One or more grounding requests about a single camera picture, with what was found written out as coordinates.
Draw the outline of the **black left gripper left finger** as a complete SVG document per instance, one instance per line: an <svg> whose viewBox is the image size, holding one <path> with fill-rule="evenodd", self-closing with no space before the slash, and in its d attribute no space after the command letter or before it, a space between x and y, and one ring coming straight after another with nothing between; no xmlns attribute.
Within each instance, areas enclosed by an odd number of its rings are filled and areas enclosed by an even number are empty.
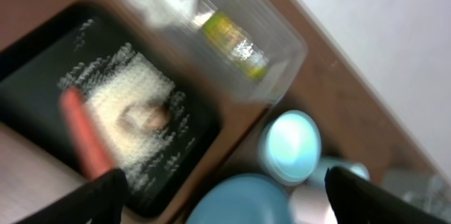
<svg viewBox="0 0 451 224"><path fill-rule="evenodd" d="M127 195L125 173L115 168L18 223L120 223Z"/></svg>

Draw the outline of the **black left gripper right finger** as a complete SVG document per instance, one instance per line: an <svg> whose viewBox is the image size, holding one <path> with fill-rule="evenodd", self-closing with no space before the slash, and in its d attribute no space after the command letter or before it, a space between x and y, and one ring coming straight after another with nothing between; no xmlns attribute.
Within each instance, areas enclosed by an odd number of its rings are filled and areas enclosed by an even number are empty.
<svg viewBox="0 0 451 224"><path fill-rule="evenodd" d="M325 189L338 224L445 224L346 170L332 170Z"/></svg>

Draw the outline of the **orange carrot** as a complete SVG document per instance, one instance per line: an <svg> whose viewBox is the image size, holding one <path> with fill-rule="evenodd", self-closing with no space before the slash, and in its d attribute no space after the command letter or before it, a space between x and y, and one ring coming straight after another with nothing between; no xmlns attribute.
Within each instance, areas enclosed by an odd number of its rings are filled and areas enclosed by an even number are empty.
<svg viewBox="0 0 451 224"><path fill-rule="evenodd" d="M92 123L83 98L75 87L65 90L59 99L59 107L82 170L88 180L95 180L115 167L104 149Z"/></svg>

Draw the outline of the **light blue rice bowl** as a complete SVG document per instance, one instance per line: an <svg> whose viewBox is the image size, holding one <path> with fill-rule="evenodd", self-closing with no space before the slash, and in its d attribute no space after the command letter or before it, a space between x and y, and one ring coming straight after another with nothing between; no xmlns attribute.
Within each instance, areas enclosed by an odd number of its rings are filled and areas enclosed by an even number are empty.
<svg viewBox="0 0 451 224"><path fill-rule="evenodd" d="M305 112L289 110L270 119L259 136L261 167L278 182L294 186L313 173L321 155L321 136Z"/></svg>

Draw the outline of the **pile of white rice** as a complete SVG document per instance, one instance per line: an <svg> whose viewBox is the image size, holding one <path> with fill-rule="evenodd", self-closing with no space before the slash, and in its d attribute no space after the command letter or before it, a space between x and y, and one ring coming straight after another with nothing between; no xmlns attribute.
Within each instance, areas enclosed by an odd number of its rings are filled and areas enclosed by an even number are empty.
<svg viewBox="0 0 451 224"><path fill-rule="evenodd" d="M89 19L76 32L79 62L57 83L77 87L103 144L134 197L156 196L180 170L190 145L186 93L157 69L124 28Z"/></svg>

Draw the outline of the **brown food scrap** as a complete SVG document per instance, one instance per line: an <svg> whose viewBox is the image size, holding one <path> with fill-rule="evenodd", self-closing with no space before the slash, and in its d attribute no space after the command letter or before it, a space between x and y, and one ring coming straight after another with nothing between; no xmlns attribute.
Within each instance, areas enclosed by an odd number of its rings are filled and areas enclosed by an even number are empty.
<svg viewBox="0 0 451 224"><path fill-rule="evenodd" d="M128 132L148 134L164 128L171 116L158 103L136 102L123 109L117 124Z"/></svg>

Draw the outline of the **blue plate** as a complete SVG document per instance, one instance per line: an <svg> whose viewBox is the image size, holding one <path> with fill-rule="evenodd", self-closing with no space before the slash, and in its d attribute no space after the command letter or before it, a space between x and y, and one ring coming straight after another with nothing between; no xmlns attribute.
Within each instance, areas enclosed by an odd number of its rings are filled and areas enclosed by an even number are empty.
<svg viewBox="0 0 451 224"><path fill-rule="evenodd" d="M254 173L228 178L206 193L187 224L293 224L287 192Z"/></svg>

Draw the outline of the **green snack wrapper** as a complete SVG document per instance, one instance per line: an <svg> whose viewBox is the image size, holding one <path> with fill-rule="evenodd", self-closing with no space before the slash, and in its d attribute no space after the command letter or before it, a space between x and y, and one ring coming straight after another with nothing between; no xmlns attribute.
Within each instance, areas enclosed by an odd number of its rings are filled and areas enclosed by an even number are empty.
<svg viewBox="0 0 451 224"><path fill-rule="evenodd" d="M251 80L260 80L268 70L268 58L249 33L217 11L202 25L208 42Z"/></svg>

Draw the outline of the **light blue plastic cup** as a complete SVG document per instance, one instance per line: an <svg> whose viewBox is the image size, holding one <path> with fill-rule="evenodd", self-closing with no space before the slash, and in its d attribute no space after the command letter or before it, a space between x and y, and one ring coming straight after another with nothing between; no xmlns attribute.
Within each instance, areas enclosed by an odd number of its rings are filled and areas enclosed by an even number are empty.
<svg viewBox="0 0 451 224"><path fill-rule="evenodd" d="M334 170L346 170L348 173L369 181L370 175L366 166L359 162L348 161L342 158L323 156L319 159L315 169L307 178L307 184L325 189L326 182L330 173Z"/></svg>

